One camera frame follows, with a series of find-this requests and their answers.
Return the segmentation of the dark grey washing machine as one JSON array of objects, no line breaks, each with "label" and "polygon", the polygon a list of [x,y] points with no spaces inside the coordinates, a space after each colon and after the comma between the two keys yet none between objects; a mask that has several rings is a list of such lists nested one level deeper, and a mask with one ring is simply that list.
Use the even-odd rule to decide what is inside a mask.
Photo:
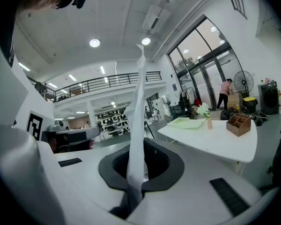
[{"label": "dark grey washing machine", "polygon": [[279,113],[279,94],[276,81],[258,85],[260,110],[265,115]]}]

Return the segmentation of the pale green sink tray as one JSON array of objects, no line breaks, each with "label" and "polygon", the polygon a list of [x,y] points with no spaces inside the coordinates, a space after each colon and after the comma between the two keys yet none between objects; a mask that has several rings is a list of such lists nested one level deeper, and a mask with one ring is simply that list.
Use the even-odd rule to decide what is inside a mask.
[{"label": "pale green sink tray", "polygon": [[189,118],[176,118],[167,124],[168,127],[179,129],[191,129],[200,127],[206,119],[192,120]]}]

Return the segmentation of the white cloth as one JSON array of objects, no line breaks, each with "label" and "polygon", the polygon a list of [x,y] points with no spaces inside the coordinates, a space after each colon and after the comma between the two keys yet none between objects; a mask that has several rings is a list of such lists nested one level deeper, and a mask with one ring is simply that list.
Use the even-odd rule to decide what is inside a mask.
[{"label": "white cloth", "polygon": [[128,182],[128,198],[133,206],[137,206],[142,201],[141,188],[144,181],[144,93],[147,72],[144,46],[137,46],[141,49],[141,57],[137,61],[138,82],[133,92],[133,100],[124,112],[124,115],[128,118],[131,131],[126,179]]}]

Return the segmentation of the pile of black bags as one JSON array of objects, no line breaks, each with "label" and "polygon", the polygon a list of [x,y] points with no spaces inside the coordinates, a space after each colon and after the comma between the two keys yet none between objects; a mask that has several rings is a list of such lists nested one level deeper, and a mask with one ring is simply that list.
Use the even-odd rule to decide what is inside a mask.
[{"label": "pile of black bags", "polygon": [[238,114],[238,110],[234,107],[230,107],[226,110],[221,111],[220,120],[229,120],[235,114]]}]

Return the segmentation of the black-framed glass door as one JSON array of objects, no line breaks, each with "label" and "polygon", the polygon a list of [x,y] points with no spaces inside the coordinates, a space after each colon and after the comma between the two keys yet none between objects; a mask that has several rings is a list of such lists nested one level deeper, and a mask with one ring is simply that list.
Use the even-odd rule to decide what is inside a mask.
[{"label": "black-framed glass door", "polygon": [[[168,54],[183,91],[192,105],[206,103],[215,110],[221,85],[234,80],[242,67],[221,31],[204,19]],[[238,93],[234,84],[232,91]]]}]

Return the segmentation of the white flowers in pink vase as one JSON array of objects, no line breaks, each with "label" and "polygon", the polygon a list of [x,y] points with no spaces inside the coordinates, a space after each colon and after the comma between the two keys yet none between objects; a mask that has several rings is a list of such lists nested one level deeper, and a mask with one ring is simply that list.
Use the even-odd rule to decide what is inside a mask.
[{"label": "white flowers in pink vase", "polygon": [[212,129],[213,124],[211,120],[211,115],[209,111],[209,105],[206,103],[202,103],[202,105],[197,107],[197,113],[204,116],[204,118],[207,120],[207,128]]}]

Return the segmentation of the black balcony railing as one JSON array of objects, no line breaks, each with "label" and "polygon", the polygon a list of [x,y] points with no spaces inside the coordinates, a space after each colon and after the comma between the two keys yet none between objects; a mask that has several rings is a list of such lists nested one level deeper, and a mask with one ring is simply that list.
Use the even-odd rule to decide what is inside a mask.
[{"label": "black balcony railing", "polygon": [[42,84],[32,78],[28,80],[34,85],[36,90],[48,102],[56,103],[68,98],[72,98],[85,93],[96,92],[99,90],[106,90],[109,88],[123,87],[126,85],[136,85],[138,82],[138,73],[127,73],[120,75],[111,75],[107,77],[99,77],[79,83],[66,86],[61,89],[52,89],[51,85]]}]

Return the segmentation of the shelf of black equipment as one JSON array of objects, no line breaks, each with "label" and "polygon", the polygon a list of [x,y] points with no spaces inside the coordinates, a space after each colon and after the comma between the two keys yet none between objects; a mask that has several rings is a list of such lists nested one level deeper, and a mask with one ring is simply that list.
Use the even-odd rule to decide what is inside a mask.
[{"label": "shelf of black equipment", "polygon": [[124,115],[124,111],[125,108],[115,108],[96,114],[97,126],[101,130],[101,140],[130,133],[128,118]]}]

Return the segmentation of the brown wooden desk organizer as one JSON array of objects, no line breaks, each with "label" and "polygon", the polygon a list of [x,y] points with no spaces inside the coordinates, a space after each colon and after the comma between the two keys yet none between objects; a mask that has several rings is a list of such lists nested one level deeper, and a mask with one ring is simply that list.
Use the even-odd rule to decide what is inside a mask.
[{"label": "brown wooden desk organizer", "polygon": [[226,122],[226,129],[240,137],[251,130],[251,117],[239,113],[234,114]]}]

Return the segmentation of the cardboard box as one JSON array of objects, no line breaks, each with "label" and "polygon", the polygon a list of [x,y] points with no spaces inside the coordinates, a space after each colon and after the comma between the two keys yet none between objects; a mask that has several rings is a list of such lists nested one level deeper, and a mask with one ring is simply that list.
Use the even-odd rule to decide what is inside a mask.
[{"label": "cardboard box", "polygon": [[237,109],[238,112],[242,111],[243,106],[243,98],[241,93],[234,93],[232,95],[228,95],[228,108]]}]

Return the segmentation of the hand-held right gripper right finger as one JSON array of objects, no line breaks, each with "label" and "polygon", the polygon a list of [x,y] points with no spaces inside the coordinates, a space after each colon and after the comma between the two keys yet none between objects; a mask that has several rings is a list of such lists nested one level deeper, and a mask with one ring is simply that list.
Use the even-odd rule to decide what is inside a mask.
[{"label": "hand-held right gripper right finger", "polygon": [[[177,153],[185,164],[179,181],[166,191],[145,194],[127,221],[135,225],[248,225],[271,203],[274,188],[262,195],[244,177],[221,160],[174,143],[154,140]],[[210,184],[223,178],[247,202],[249,208],[234,216]]]}]

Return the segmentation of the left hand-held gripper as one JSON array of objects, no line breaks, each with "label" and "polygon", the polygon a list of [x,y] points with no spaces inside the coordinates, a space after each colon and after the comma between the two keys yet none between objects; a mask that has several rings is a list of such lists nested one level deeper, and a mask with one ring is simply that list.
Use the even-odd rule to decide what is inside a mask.
[{"label": "left hand-held gripper", "polygon": [[35,138],[13,127],[28,93],[0,47],[0,182],[15,204],[12,213],[19,211],[38,225],[64,225]]}]

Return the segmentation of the yellow lidded bin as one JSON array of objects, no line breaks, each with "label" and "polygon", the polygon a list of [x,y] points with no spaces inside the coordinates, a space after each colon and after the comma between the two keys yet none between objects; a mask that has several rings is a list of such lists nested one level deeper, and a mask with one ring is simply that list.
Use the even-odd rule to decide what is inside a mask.
[{"label": "yellow lidded bin", "polygon": [[253,114],[256,112],[256,105],[258,101],[255,97],[245,97],[243,98],[243,106],[245,114]]}]

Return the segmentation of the black printed bag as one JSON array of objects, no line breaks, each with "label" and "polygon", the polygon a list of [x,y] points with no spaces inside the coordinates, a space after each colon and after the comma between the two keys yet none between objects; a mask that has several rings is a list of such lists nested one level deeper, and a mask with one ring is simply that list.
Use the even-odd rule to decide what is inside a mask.
[{"label": "black printed bag", "polygon": [[256,127],[262,126],[265,121],[268,121],[269,116],[263,112],[255,112],[250,115],[251,119],[255,122]]}]

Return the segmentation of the black standing fan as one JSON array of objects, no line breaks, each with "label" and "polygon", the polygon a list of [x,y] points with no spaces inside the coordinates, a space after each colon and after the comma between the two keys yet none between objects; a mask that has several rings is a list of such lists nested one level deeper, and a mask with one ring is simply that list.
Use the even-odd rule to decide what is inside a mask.
[{"label": "black standing fan", "polygon": [[234,77],[234,86],[243,97],[248,97],[254,86],[252,75],[247,71],[239,71]]}]

